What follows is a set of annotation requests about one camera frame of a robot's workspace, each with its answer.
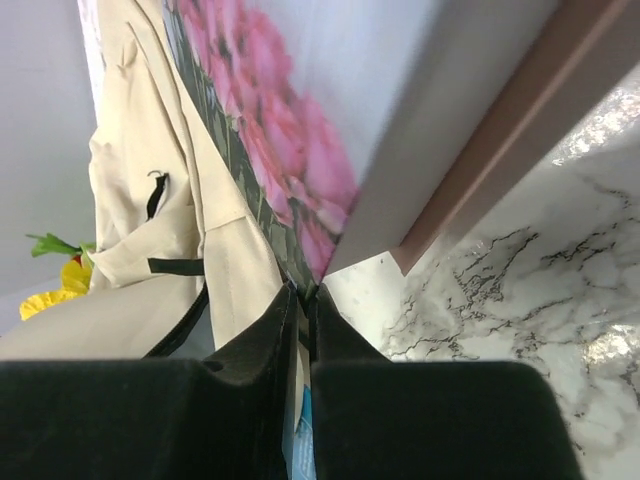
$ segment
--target printed flower image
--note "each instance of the printed flower image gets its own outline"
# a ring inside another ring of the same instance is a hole
[[[167,0],[180,75],[280,265],[324,276],[358,196],[340,133],[294,69],[271,19],[243,0]]]

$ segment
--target white marble countertop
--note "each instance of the white marble countertop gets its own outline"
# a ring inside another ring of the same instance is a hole
[[[446,257],[326,281],[394,360],[535,366],[590,480],[640,471],[639,117],[636,69]]]

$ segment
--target yellow flower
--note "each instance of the yellow flower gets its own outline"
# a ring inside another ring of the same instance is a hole
[[[91,280],[91,266],[80,265],[75,260],[67,262],[60,271],[62,288],[27,298],[20,305],[20,318],[27,320],[49,307],[86,295]]]

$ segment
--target white wall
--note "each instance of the white wall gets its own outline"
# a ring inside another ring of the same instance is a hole
[[[0,112],[5,316],[11,293],[57,277],[64,262],[31,259],[25,233],[94,237],[87,166],[95,117],[76,0],[0,0]]]

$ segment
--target brown cardboard edge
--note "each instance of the brown cardboard edge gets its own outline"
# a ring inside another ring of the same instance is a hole
[[[401,244],[406,275],[447,229],[454,246],[640,59],[640,2],[566,0]]]

